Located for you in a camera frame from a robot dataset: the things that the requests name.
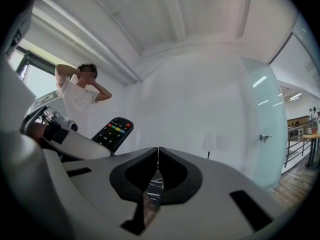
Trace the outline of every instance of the black slot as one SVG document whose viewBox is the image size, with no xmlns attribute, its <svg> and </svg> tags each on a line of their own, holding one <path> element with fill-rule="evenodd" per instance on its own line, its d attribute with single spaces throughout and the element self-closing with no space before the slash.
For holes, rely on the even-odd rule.
<svg viewBox="0 0 320 240">
<path fill-rule="evenodd" d="M 272 219 L 243 190 L 232 192 L 230 196 L 255 231 L 272 222 Z"/>
<path fill-rule="evenodd" d="M 85 167 L 85 168 L 80 168 L 80 169 L 75 169 L 75 170 L 69 170 L 66 173 L 68 174 L 69 177 L 73 177 L 73 176 L 86 174 L 86 173 L 90 173 L 90 172 L 92 172 L 92 170 L 89 169 L 88 167 Z"/>
</svg>

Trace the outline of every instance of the wooden floor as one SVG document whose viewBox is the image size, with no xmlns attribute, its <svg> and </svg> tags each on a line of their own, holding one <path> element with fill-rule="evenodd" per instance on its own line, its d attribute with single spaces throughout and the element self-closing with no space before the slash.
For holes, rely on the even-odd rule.
<svg viewBox="0 0 320 240">
<path fill-rule="evenodd" d="M 279 184 L 271 193 L 274 199 L 285 208 L 301 203 L 313 187 L 319 171 L 306 168 L 309 156 L 306 156 L 296 167 L 283 174 Z"/>
</svg>

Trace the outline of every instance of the wooden table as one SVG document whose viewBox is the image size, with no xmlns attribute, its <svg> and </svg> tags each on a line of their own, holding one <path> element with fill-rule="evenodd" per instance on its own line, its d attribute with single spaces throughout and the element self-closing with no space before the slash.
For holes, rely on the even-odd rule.
<svg viewBox="0 0 320 240">
<path fill-rule="evenodd" d="M 311 140 L 311 145 L 310 145 L 310 153 L 309 153 L 309 159 L 308 163 L 305 165 L 307 168 L 310 168 L 314 164 L 314 158 L 315 158 L 315 152 L 316 152 L 316 139 L 320 139 L 320 134 L 314 133 L 310 135 L 302 135 L 305 140 Z"/>
</svg>

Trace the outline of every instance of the ceiling light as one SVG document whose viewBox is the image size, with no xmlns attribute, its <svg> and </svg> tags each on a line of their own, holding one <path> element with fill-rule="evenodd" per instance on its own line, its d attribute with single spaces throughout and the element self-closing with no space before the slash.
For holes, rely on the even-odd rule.
<svg viewBox="0 0 320 240">
<path fill-rule="evenodd" d="M 262 83 L 266 79 L 267 79 L 267 77 L 265 75 L 263 77 L 261 77 L 258 81 L 256 81 L 254 83 L 253 88 L 255 88 L 258 84 Z"/>
<path fill-rule="evenodd" d="M 263 103 L 267 103 L 269 100 L 265 100 L 263 102 L 261 102 L 260 104 L 258 104 L 258 106 L 262 105 Z"/>
<path fill-rule="evenodd" d="M 282 104 L 282 103 L 284 103 L 284 102 L 282 101 L 282 102 L 280 102 L 280 103 L 278 103 L 278 104 L 273 105 L 272 107 L 278 106 L 278 105 L 280 105 L 280 104 Z"/>
<path fill-rule="evenodd" d="M 290 98 L 290 100 L 292 100 L 293 98 L 295 98 L 295 97 L 298 97 L 298 96 L 300 96 L 302 93 L 300 92 L 299 94 L 297 94 L 297 95 L 295 95 L 295 96 L 293 96 L 293 97 L 291 97 Z"/>
</svg>

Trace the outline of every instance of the metal railing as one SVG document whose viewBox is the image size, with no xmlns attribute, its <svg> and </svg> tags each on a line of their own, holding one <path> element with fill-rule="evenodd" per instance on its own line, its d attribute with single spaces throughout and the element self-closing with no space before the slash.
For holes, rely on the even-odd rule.
<svg viewBox="0 0 320 240">
<path fill-rule="evenodd" d="M 307 143 L 310 142 L 310 140 L 305 140 L 303 138 L 304 134 L 311 134 L 313 129 L 317 129 L 317 122 L 316 121 L 312 121 L 303 125 L 300 125 L 298 127 L 295 128 L 291 128 L 288 130 L 288 139 L 287 139 L 287 151 L 286 151 L 286 155 L 285 155 L 285 161 L 284 161 L 284 168 L 287 167 L 287 163 L 290 162 L 291 160 L 295 159 L 296 157 L 300 156 L 300 155 L 304 155 L 304 151 L 309 148 L 311 146 L 311 144 L 306 145 Z M 302 142 L 302 146 L 298 147 L 297 149 L 295 149 L 294 151 L 290 150 L 290 148 L 298 145 L 299 143 Z M 292 154 L 294 154 L 295 152 L 297 152 L 298 150 L 300 150 L 302 148 L 302 151 L 300 151 L 298 154 L 295 154 L 294 156 L 290 157 Z"/>
</svg>

